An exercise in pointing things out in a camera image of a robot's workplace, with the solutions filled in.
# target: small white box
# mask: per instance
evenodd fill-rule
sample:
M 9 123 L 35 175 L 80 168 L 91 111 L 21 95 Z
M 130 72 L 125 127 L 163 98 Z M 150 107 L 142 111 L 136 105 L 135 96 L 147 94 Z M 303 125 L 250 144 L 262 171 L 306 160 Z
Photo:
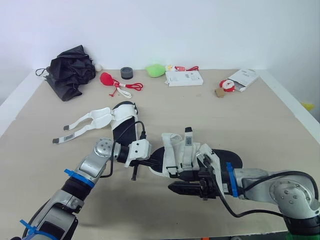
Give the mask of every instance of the small white box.
M 166 81 L 169 87 L 195 86 L 204 84 L 198 71 L 166 71 Z
M 241 69 L 232 76 L 228 77 L 228 79 L 234 81 L 235 90 L 243 92 L 255 80 L 257 80 L 258 77 L 259 75 L 252 70 Z

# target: green base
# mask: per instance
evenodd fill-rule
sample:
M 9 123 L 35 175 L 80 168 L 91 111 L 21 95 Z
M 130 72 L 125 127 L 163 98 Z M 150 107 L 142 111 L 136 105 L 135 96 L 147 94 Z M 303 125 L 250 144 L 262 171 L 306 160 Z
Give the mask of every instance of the green base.
M 299 235 L 292 235 L 290 233 L 287 234 L 285 237 L 286 240 L 320 240 L 320 235 L 314 236 L 299 236 Z

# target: blue zip tie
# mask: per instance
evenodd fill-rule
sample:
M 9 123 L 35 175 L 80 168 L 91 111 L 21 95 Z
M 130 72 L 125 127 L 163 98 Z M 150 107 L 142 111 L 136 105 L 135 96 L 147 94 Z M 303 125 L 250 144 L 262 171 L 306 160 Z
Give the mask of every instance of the blue zip tie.
M 238 192 L 237 192 L 236 178 L 235 178 L 235 175 L 234 175 L 234 169 L 233 169 L 233 167 L 231 165 L 231 162 L 227 162 L 226 163 L 226 170 L 229 173 L 231 189 L 232 189 L 232 196 L 237 198 L 238 197 Z
M 35 226 L 31 226 L 29 225 L 26 221 L 24 220 L 20 220 L 20 223 L 22 223 L 22 225 L 24 225 L 27 229 L 28 229 L 28 237 L 26 238 L 28 239 L 32 239 L 32 235 L 44 235 L 52 240 L 58 240 L 55 236 L 52 236 L 51 234 L 44 232 L 44 231 L 38 231 L 37 228 Z
M 81 182 L 89 185 L 91 188 L 93 188 L 93 187 L 95 186 L 95 184 L 94 184 L 92 181 L 90 181 L 89 179 L 85 178 L 84 176 L 81 176 L 81 175 L 78 174 L 78 173 L 75 173 L 74 171 L 71 171 L 71 170 L 69 170 L 69 169 L 65 169 L 64 172 L 65 172 L 66 174 L 68 174 L 69 177 L 73 177 L 73 178 L 75 178 L 75 179 L 78 179 L 78 180 L 80 180 Z

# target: beige tabletop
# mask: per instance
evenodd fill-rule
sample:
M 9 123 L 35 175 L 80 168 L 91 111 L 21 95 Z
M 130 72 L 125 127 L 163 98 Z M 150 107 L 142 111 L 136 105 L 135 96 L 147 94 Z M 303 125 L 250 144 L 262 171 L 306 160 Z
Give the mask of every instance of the beige tabletop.
M 214 94 L 219 81 L 236 70 L 201 70 L 202 86 L 168 87 L 165 76 L 149 78 L 144 70 L 122 80 L 119 70 L 108 72 L 121 82 L 144 84 L 142 91 L 129 89 L 138 117 L 146 126 L 152 150 L 162 146 L 161 133 L 183 135 L 192 127 L 195 142 L 237 153 L 245 168 L 267 171 L 298 170 L 320 183 L 320 146 L 282 101 L 261 80 L 246 91 Z M 110 127 L 94 129 L 66 143 L 52 139 L 66 134 L 63 126 L 94 109 L 113 108 L 127 100 L 103 86 L 97 75 L 80 87 L 83 95 L 62 102 L 43 82 L 16 120 L 0 138 L 0 238 L 21 236 L 20 219 L 35 211 L 68 178 L 101 136 L 112 137 Z M 76 240 L 179 239 L 218 237 L 285 231 L 282 218 L 257 213 L 232 217 L 219 199 L 202 201 L 168 189 L 173 179 L 116 163 L 113 176 L 101 179 L 85 200 L 75 231 Z M 275 205 L 226 197 L 239 213 L 249 209 L 277 211 Z

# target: red and white toy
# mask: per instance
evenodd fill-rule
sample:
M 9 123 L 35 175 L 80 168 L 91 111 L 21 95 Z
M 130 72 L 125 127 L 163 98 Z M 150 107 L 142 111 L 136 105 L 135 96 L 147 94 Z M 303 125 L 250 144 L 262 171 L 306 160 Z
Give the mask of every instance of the red and white toy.
M 232 80 L 226 79 L 222 80 L 219 84 L 220 88 L 223 88 L 225 92 L 234 92 L 235 91 L 235 83 Z
M 140 82 L 136 82 L 134 84 L 123 84 L 118 82 L 117 80 L 114 80 L 112 78 L 112 76 L 107 73 L 107 72 L 103 72 L 100 76 L 100 81 L 103 85 L 106 86 L 115 86 L 115 90 L 112 94 L 109 94 L 111 97 L 113 97 L 116 93 L 116 91 L 118 91 L 119 93 L 121 93 L 124 97 L 126 97 L 127 99 L 132 98 L 132 94 L 130 92 L 124 91 L 122 89 L 120 89 L 120 87 L 123 88 L 128 88 L 128 89 L 135 89 L 137 91 L 141 91 L 142 88 L 144 87 L 144 85 Z

